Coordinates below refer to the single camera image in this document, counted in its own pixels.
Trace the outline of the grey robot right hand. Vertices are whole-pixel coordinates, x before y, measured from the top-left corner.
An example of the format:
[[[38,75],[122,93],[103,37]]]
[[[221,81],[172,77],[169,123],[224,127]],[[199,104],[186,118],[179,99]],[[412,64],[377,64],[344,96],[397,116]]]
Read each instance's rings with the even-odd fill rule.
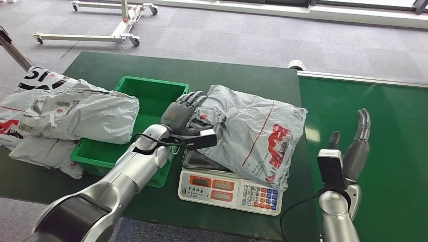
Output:
[[[355,137],[342,158],[341,167],[333,168],[332,171],[332,183],[337,187],[357,183],[369,154],[370,114],[365,108],[358,110],[357,114],[358,127]]]

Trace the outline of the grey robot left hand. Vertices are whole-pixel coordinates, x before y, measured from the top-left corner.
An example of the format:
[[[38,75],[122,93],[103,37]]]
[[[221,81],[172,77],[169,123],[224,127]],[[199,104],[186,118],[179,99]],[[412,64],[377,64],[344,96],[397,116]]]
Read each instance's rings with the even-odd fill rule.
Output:
[[[203,128],[189,128],[187,124],[191,120],[195,110],[207,99],[203,91],[192,91],[183,94],[172,102],[161,116],[160,123],[167,126],[172,134],[183,136],[197,136],[203,130],[211,129],[212,126]]]

